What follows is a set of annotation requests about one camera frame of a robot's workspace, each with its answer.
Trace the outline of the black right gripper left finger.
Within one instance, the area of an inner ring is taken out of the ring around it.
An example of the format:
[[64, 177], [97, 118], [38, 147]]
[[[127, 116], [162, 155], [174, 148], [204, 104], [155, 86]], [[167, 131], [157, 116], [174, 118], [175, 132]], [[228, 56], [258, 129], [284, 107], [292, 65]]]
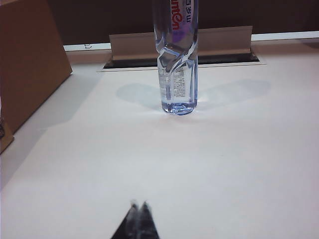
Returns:
[[138, 213], [138, 202], [136, 200], [132, 200], [130, 209], [112, 235], [111, 239], [135, 239], [137, 237]]

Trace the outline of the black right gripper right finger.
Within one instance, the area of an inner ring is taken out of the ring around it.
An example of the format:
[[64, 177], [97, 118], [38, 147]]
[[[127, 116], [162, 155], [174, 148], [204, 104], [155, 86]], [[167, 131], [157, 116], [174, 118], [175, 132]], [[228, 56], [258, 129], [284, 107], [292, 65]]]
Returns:
[[139, 209], [139, 238], [159, 239], [159, 235], [153, 220], [151, 207], [145, 201]]

